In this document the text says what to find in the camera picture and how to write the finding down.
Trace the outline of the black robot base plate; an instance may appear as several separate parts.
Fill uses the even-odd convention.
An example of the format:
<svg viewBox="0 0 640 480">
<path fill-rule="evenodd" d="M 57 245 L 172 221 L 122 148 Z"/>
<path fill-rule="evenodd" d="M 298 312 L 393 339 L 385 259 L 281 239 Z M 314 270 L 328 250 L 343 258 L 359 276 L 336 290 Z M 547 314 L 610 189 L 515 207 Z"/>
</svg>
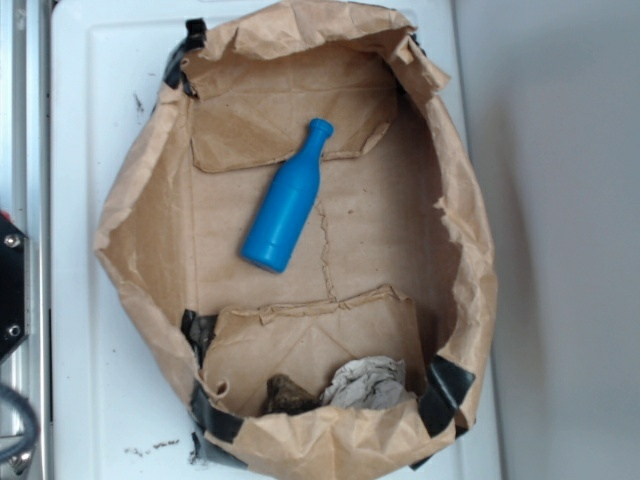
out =
<svg viewBox="0 0 640 480">
<path fill-rule="evenodd" d="M 5 363 L 30 333 L 29 237 L 1 211 L 1 363 Z"/>
</svg>

